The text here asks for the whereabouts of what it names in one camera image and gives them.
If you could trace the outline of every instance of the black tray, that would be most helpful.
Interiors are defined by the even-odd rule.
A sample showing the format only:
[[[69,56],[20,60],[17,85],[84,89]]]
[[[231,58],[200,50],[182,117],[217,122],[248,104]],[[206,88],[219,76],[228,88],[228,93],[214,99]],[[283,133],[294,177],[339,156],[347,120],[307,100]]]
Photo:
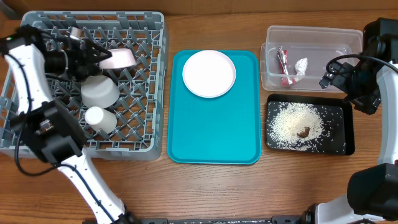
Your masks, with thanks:
[[[322,144],[317,144],[317,150],[308,149],[304,152],[315,152],[322,154],[337,154],[337,155],[352,155],[355,152],[354,142],[354,124],[353,124],[353,108],[351,103],[344,103],[341,99],[322,98],[312,96],[296,96],[271,94],[268,96],[266,104],[266,145],[270,149],[279,149],[276,142],[269,136],[268,130],[271,121],[279,113],[279,103],[308,103],[313,104],[314,107],[322,113],[325,110],[330,111],[326,116],[321,116],[325,131],[330,131],[329,137],[321,137]]]

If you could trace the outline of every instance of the clear plastic bin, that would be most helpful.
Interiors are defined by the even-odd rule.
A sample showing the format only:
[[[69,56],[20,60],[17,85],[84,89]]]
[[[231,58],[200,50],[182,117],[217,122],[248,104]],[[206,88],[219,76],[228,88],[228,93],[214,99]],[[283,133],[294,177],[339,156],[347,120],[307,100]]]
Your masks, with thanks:
[[[339,92],[334,86],[322,90],[319,81],[325,74],[326,64],[333,58],[362,52],[363,33],[360,30],[322,27],[270,26],[267,42],[261,46],[261,82],[269,91],[327,91]],[[277,49],[287,50],[289,76],[281,74]],[[282,77],[297,77],[295,64],[301,58],[308,58],[305,76],[291,86],[282,86]],[[342,59],[355,65],[356,58]]]

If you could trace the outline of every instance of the wooden tabletop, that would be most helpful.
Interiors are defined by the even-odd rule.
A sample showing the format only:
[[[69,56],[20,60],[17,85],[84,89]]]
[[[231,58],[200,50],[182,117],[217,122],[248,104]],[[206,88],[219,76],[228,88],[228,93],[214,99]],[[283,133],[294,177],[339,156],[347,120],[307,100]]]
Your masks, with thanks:
[[[271,25],[362,30],[378,17],[398,19],[398,11],[167,16],[170,50],[162,155],[156,161],[93,159],[96,168],[110,189],[141,218],[300,215],[313,203],[339,197],[346,192],[354,172],[376,165],[381,146],[381,108],[372,116],[354,111],[356,152],[352,156],[273,151],[263,143],[262,156],[252,166],[177,164],[166,153],[172,61],[184,49],[249,50],[259,59]],[[6,21],[1,36],[12,32],[19,23]],[[6,70],[1,60],[0,83],[4,82]],[[263,123],[264,105],[272,92],[260,89]],[[22,165],[32,171],[48,167],[33,159],[22,160]],[[81,223],[93,217],[78,191],[60,172],[26,177],[17,171],[10,157],[0,156],[0,223]]]

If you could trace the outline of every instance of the gray dish rack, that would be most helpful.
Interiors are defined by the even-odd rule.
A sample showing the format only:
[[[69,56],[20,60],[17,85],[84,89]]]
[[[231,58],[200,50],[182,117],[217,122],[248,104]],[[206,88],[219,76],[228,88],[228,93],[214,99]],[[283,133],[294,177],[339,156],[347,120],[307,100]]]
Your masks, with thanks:
[[[53,97],[62,102],[85,130],[86,148],[91,157],[111,160],[155,160],[162,152],[164,78],[169,51],[169,33],[159,12],[60,12],[31,11],[21,25],[31,25],[65,35],[71,27],[84,31],[84,37],[106,49],[129,48],[137,65],[128,69],[103,70],[118,83],[121,92],[113,106],[116,129],[107,134],[93,131],[85,122],[88,109],[81,102],[80,84],[48,80]],[[47,42],[49,50],[60,50],[61,42]],[[18,108],[17,91],[11,71],[7,73],[1,97],[0,152],[14,156],[17,135],[10,119]],[[27,146],[20,157],[35,158]]]

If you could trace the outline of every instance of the teal tray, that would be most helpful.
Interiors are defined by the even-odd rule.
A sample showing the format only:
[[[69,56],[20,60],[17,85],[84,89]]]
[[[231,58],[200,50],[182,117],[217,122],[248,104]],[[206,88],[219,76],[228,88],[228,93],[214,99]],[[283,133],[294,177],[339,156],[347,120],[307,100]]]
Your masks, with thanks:
[[[229,92],[209,99],[191,93],[182,79],[185,62],[197,52],[183,50],[173,60],[167,153],[181,163],[257,162],[261,156],[257,57],[245,50],[220,50],[233,61],[236,80]]]

